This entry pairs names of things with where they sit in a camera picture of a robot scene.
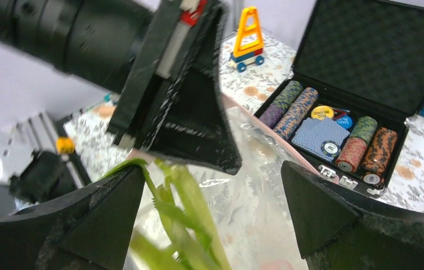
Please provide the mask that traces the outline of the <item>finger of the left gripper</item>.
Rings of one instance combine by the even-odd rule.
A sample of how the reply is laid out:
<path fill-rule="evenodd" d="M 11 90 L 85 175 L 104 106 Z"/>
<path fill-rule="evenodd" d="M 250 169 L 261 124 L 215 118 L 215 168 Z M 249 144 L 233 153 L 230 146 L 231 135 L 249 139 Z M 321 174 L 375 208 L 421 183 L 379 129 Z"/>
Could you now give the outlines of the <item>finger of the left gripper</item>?
<path fill-rule="evenodd" d="M 180 49 L 181 66 L 160 85 L 137 134 L 137 149 L 179 163 L 236 175 L 242 158 L 221 99 L 220 43 L 223 3 L 207 3 Z"/>

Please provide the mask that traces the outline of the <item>green celery stalk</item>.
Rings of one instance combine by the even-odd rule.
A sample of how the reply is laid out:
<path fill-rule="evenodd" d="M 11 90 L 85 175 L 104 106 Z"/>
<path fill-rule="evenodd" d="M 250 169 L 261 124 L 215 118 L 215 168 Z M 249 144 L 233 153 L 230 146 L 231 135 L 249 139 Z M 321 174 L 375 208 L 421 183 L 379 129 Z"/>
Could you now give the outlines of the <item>green celery stalk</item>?
<path fill-rule="evenodd" d="M 155 246 L 134 230 L 130 249 L 150 269 L 230 269 L 213 217 L 203 193 L 184 165 L 156 159 L 164 183 L 155 186 L 143 159 L 126 160 L 105 174 L 137 165 L 141 168 L 163 228 L 171 243 Z"/>

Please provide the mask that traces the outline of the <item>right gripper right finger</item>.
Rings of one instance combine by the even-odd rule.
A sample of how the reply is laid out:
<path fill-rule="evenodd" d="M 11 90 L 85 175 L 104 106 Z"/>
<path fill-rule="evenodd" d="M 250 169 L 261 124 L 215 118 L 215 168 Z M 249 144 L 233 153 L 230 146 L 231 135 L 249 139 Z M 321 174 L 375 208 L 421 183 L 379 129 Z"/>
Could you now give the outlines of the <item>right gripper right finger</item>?
<path fill-rule="evenodd" d="M 424 213 L 365 197 L 291 161 L 281 175 L 310 269 L 424 269 Z"/>

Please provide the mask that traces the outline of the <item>clear pink zip bag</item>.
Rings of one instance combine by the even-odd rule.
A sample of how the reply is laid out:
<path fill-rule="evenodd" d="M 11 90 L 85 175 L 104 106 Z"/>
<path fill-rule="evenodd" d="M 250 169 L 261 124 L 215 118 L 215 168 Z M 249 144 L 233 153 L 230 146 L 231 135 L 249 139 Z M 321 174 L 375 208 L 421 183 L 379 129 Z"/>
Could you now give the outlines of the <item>clear pink zip bag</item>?
<path fill-rule="evenodd" d="M 222 97 L 243 158 L 236 175 L 189 166 L 232 269 L 306 269 L 284 193 L 281 166 L 311 164 L 228 96 Z"/>

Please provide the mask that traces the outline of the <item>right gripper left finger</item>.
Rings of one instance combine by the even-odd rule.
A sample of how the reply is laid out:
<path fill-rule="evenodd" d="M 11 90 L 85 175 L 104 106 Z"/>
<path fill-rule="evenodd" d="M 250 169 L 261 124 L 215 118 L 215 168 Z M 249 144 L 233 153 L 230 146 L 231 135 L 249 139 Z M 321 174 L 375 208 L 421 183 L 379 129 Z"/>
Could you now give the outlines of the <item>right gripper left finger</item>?
<path fill-rule="evenodd" d="M 0 216 L 0 269 L 122 269 L 144 189 L 137 165 Z"/>

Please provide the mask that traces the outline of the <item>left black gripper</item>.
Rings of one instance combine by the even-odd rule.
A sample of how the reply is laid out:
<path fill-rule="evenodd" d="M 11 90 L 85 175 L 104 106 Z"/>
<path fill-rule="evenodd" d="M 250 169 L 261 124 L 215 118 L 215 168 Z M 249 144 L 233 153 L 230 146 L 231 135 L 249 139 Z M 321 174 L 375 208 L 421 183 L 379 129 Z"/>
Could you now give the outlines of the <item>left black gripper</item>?
<path fill-rule="evenodd" d="M 181 66 L 180 49 L 219 1 L 0 1 L 0 42 L 120 95 L 108 126 L 114 143 L 137 148 L 160 85 Z"/>

